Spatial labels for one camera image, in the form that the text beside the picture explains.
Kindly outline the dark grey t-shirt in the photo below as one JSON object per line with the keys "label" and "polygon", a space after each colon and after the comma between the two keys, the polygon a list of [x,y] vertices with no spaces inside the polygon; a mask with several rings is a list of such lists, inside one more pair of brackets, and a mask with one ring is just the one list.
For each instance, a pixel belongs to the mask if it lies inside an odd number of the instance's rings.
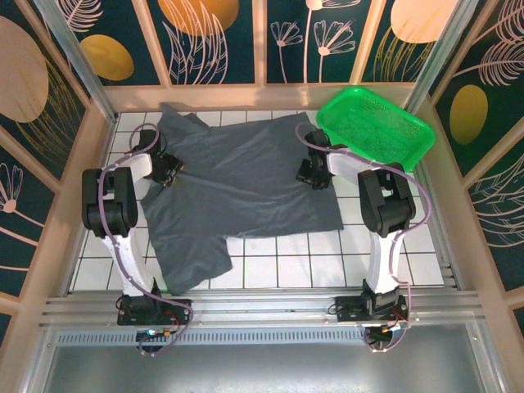
{"label": "dark grey t-shirt", "polygon": [[166,151],[183,162],[169,186],[151,183],[141,206],[168,291],[180,296],[227,273],[230,237],[280,237],[339,230],[334,189],[296,175],[307,155],[296,137],[304,113],[209,127],[162,106]]}

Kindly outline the green plastic mesh basket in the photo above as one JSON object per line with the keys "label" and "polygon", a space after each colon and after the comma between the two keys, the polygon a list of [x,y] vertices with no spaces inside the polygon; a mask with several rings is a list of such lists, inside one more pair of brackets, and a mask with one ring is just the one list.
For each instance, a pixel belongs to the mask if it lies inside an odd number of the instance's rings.
{"label": "green plastic mesh basket", "polygon": [[415,168],[436,141],[433,128],[363,87],[341,90],[317,112],[318,126],[332,144],[383,164]]}

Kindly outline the dark panel with orange circle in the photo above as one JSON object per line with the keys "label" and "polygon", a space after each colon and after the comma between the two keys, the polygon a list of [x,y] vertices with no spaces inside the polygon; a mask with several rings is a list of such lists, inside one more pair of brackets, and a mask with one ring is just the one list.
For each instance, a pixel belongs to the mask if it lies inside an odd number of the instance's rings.
{"label": "dark panel with orange circle", "polygon": [[173,85],[253,84],[253,0],[147,0]]}

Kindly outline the dark panel with white flowers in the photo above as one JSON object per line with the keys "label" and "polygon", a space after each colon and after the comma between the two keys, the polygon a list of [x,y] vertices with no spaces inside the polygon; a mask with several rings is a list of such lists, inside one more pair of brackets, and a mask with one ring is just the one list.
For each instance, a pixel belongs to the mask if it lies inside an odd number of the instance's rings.
{"label": "dark panel with white flowers", "polygon": [[350,80],[372,0],[267,0],[266,81]]}

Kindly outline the dark panel with single flower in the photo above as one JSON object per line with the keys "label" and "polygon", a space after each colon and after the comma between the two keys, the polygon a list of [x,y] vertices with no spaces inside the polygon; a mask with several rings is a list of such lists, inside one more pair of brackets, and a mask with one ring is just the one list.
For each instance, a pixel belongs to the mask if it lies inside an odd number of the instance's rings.
{"label": "dark panel with single flower", "polygon": [[0,126],[0,293],[20,297],[43,243],[54,178]]}

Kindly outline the dark panel with large pale circle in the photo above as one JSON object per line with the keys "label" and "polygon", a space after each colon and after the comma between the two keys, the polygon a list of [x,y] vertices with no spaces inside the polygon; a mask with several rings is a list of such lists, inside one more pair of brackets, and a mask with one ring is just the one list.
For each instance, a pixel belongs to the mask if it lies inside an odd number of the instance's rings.
{"label": "dark panel with large pale circle", "polygon": [[15,0],[0,0],[0,127],[60,179],[85,111]]}

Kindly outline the dark panel with pale circle and stems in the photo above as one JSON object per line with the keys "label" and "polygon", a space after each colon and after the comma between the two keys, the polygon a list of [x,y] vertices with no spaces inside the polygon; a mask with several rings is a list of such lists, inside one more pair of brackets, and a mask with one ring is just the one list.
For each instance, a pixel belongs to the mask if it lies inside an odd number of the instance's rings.
{"label": "dark panel with pale circle and stems", "polygon": [[413,83],[458,0],[386,0],[364,83]]}

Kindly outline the dark panel with yellow oval and fern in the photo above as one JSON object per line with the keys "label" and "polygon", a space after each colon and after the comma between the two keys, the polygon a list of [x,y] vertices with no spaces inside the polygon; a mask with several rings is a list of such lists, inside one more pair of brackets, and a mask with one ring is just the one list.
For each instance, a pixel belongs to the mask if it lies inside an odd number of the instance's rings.
{"label": "dark panel with yellow oval and fern", "polygon": [[524,0],[495,0],[436,111],[462,175],[524,117]]}

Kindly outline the dark panel with fern leaves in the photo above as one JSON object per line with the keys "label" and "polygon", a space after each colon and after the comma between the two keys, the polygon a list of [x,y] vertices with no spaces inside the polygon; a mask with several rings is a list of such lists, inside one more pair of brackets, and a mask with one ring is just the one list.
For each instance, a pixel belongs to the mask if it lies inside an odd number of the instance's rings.
{"label": "dark panel with fern leaves", "polygon": [[504,290],[524,286],[524,147],[508,151],[468,193]]}

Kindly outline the slotted metal front plate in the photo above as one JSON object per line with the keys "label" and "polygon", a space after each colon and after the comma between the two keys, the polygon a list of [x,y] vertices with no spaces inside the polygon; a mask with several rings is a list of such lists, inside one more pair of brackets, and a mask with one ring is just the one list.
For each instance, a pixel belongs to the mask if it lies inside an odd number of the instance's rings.
{"label": "slotted metal front plate", "polygon": [[356,327],[193,329],[140,355],[126,331],[43,338],[24,393],[516,393],[480,325],[413,327],[384,354]]}

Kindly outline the aluminium frame post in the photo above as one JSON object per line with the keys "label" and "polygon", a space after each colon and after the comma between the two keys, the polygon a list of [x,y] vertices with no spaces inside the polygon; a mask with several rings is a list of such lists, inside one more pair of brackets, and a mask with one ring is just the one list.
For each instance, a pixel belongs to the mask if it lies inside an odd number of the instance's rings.
{"label": "aluminium frame post", "polygon": [[444,29],[423,63],[412,92],[403,104],[403,108],[408,113],[412,115],[417,113],[469,22],[475,20],[474,14],[478,4],[480,3],[483,8],[486,2],[487,0],[457,0]]}
{"label": "aluminium frame post", "polygon": [[32,0],[32,2],[105,119],[110,125],[114,125],[115,108],[75,35],[87,33],[98,22],[103,15],[102,0]]}

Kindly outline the aluminium front rail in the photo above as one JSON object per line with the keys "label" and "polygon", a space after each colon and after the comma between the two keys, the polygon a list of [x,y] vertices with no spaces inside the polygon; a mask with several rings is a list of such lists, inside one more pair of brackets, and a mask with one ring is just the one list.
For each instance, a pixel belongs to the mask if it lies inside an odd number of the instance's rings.
{"label": "aluminium front rail", "polygon": [[[328,308],[338,296],[357,296],[356,288],[235,289],[190,291],[193,328],[276,328],[333,326]],[[118,291],[75,291],[46,300],[38,325],[50,329],[116,327]],[[478,295],[448,287],[412,290],[414,326],[479,322],[485,319]]]}

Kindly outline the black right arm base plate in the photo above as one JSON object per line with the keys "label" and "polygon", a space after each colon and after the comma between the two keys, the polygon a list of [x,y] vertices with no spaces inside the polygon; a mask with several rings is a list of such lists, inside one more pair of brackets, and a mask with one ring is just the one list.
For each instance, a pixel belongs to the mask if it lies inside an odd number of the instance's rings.
{"label": "black right arm base plate", "polygon": [[358,296],[337,296],[328,308],[339,323],[362,323],[364,326],[392,326],[406,320],[409,307],[399,291],[385,294],[363,291]]}

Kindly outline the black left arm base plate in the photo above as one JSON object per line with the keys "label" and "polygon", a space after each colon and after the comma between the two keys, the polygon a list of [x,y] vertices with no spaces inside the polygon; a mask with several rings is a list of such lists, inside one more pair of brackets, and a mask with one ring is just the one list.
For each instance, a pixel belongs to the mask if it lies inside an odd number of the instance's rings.
{"label": "black left arm base plate", "polygon": [[150,296],[120,296],[115,307],[119,326],[187,325],[189,310],[152,299]]}

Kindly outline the aluminium side rail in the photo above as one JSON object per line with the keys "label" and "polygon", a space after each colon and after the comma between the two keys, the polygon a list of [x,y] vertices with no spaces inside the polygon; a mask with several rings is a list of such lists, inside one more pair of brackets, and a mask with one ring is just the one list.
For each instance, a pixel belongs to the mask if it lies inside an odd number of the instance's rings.
{"label": "aluminium side rail", "polygon": [[453,288],[458,291],[463,290],[463,280],[457,266],[457,260],[448,236],[447,227],[441,208],[438,204],[436,190],[432,184],[429,169],[422,162],[414,170],[415,177],[424,186],[431,202],[431,218],[428,220],[428,226],[431,239],[436,251],[438,265],[443,277],[444,286]]}

